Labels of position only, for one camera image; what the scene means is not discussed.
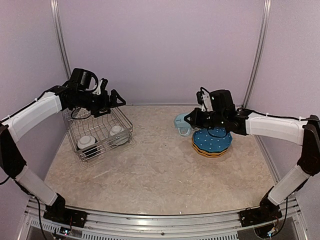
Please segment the light blue mug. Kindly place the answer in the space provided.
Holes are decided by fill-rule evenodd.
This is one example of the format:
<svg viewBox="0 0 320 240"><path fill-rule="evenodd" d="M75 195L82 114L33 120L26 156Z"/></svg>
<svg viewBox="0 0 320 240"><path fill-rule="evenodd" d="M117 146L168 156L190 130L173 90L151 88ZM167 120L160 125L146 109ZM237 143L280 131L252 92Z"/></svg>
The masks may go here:
<svg viewBox="0 0 320 240"><path fill-rule="evenodd" d="M189 113L181 113L177 115L173 121L174 127L177 129L178 134L182 137L188 137L192 132L191 125L185 121L185 116Z"/></svg>

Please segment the blue dotted plate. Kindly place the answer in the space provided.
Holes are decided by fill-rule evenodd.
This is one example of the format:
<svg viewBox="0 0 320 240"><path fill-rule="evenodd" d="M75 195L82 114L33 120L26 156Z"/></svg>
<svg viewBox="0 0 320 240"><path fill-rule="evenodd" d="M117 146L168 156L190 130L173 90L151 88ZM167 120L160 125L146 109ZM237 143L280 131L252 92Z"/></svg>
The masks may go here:
<svg viewBox="0 0 320 240"><path fill-rule="evenodd" d="M232 141L232 135L223 127L202 128L192 135L193 145L205 151L223 151L231 146Z"/></svg>

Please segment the yellow dotted plate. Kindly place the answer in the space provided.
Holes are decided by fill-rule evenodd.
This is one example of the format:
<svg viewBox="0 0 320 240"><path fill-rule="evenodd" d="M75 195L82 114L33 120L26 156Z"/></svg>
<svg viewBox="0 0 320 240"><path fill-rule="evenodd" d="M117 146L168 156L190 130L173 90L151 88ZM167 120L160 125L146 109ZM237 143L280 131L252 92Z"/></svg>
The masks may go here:
<svg viewBox="0 0 320 240"><path fill-rule="evenodd" d="M199 152L220 153L220 152L225 151L225 150L228 151L228 148L225 149L225 150L222 150L222 151L207 151L207 150L203 150L203 149L198 148L196 145L192 145L192 147L193 147L193 149L194 149L195 151L199 151Z"/></svg>
<svg viewBox="0 0 320 240"><path fill-rule="evenodd" d="M206 157L206 158L219 158L221 156L223 156L224 154L227 153L227 150L224 150L222 152L212 152L212 153L209 153L209 152L202 152L202 151L197 151L196 150L196 153L199 154L200 156L203 156L203 157Z"/></svg>

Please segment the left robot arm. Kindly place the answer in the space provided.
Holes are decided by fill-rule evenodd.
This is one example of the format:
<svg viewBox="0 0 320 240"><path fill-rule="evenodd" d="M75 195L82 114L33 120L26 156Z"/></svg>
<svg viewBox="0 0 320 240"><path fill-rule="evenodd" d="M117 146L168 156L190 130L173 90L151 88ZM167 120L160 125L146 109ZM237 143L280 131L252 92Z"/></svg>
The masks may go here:
<svg viewBox="0 0 320 240"><path fill-rule="evenodd" d="M21 149L21 140L31 136L35 130L44 128L50 118L65 109L83 108L97 118L109 113L112 108L124 105L126 100L115 89L111 93L106 90L94 93L56 85L1 121L0 167L20 187L43 202L57 221L66 222L70 218L70 211L65 207L64 198L29 167Z"/></svg>

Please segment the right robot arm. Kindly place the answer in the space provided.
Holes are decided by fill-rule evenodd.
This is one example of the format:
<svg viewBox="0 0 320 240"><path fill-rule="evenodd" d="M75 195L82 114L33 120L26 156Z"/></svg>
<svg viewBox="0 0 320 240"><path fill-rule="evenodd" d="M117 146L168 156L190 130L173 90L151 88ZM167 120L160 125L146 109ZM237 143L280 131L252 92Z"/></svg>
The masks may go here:
<svg viewBox="0 0 320 240"><path fill-rule="evenodd" d="M320 172L320 119L316 115L275 116L247 108L220 111L195 108L184 119L195 128L223 127L227 132L254 136L262 142L279 180L255 212L260 222L268 221L280 203Z"/></svg>

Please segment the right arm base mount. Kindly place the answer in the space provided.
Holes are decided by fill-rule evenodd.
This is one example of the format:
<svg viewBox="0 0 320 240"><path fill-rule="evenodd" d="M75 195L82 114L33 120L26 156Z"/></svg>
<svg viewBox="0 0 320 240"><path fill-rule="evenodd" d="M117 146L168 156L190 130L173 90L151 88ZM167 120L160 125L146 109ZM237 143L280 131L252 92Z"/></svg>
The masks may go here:
<svg viewBox="0 0 320 240"><path fill-rule="evenodd" d="M279 204L274 205L268 199L267 194L262 198L258 207L246 208L238 214L243 228L267 223L283 217Z"/></svg>

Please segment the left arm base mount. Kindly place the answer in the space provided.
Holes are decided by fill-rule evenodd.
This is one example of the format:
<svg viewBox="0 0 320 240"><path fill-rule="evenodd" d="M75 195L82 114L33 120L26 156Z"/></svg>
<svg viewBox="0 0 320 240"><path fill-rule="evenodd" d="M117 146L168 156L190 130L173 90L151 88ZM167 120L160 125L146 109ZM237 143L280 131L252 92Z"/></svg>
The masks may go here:
<svg viewBox="0 0 320 240"><path fill-rule="evenodd" d="M66 207L66 200L57 194L52 205L45 205L44 219L70 227L84 228L88 213Z"/></svg>

